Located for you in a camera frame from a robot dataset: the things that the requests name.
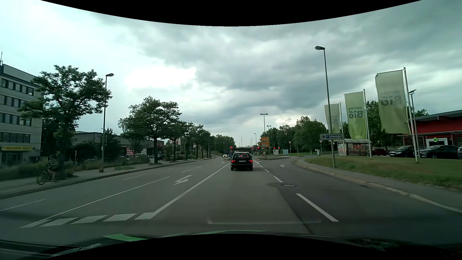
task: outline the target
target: cyclist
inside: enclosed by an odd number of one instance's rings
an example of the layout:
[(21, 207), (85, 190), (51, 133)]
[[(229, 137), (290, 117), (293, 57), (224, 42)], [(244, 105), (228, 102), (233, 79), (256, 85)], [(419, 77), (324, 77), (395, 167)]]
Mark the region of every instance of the cyclist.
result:
[(49, 176), (51, 175), (51, 181), (55, 180), (56, 170), (58, 169), (58, 161), (55, 159), (54, 156), (48, 156), (47, 162), (47, 171)]

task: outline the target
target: dark storm cloud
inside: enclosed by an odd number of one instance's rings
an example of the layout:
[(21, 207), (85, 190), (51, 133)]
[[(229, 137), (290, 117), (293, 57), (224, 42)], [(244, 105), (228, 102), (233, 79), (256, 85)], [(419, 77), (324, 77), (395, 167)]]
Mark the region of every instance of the dark storm cloud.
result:
[[(287, 111), (325, 103), (323, 56), (314, 50), (316, 45), (326, 47), (331, 96), (360, 91), (358, 87), (380, 69), (400, 69), (402, 62), (431, 62), (441, 69), (460, 66), (460, 56), (431, 61), (426, 56), (460, 48), (460, 10), (459, 0), (422, 0), (337, 19), (258, 27), (172, 25), (97, 16), (107, 24), (128, 28), (144, 55), (176, 68), (195, 67), (199, 84), (262, 91), (265, 99), (256, 98), (253, 105), (273, 104)], [(382, 67), (392, 60), (397, 61), (395, 67)], [(227, 109), (243, 104), (237, 100)], [(206, 111), (198, 119), (220, 122), (221, 116)]]

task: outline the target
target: flagpole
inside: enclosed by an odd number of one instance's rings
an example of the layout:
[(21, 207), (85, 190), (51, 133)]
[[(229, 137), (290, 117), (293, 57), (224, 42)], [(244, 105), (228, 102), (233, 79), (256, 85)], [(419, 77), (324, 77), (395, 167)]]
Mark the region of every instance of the flagpole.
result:
[(414, 124), (413, 124), (413, 116), (412, 116), (412, 112), (411, 112), (411, 98), (409, 96), (409, 88), (407, 86), (407, 73), (406, 73), (406, 67), (403, 68), (403, 71), (404, 71), (404, 80), (406, 82), (406, 94), (407, 94), (407, 100), (409, 102), (409, 106), (407, 106), (409, 108), (409, 119), (410, 119), (410, 122), (411, 122), (411, 138), (412, 138), (412, 145), (414, 146), (414, 156), (415, 156), (415, 162), (419, 162), (419, 158), (417, 156), (417, 153), (419, 153), (419, 149), (418, 149), (418, 146), (416, 146), (416, 140), (415, 140), (415, 136), (414, 136)]
[(372, 160), (371, 136), (369, 135), (369, 122), (367, 120), (366, 89), (364, 89), (364, 88), (363, 88), (363, 94), (364, 94), (364, 112), (366, 113), (367, 142), (369, 143), (369, 157)]
[(343, 152), (343, 157), (346, 156), (345, 154), (345, 129), (343, 128), (343, 115), (342, 115), (342, 102), (339, 102), (339, 107), (340, 107), (340, 121), (341, 121), (341, 130), (342, 130), (342, 134), (343, 134), (343, 140), (342, 140), (342, 152)]

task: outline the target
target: red building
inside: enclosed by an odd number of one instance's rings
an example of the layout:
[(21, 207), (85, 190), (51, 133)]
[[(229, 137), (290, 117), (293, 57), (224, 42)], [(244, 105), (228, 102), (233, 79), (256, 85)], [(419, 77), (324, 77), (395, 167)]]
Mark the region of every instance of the red building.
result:
[[(462, 146), (462, 110), (416, 117), (415, 120), (420, 146)], [(410, 135), (402, 138), (404, 145), (412, 145)]]

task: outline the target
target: yellow sign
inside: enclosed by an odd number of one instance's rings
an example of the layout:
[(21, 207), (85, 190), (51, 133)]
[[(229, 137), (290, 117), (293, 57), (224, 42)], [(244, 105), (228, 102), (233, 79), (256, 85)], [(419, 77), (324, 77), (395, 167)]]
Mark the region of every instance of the yellow sign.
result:
[(32, 151), (32, 146), (2, 146), (2, 151)]
[(269, 137), (268, 136), (263, 136), (261, 138), (261, 147), (263, 148), (269, 147)]

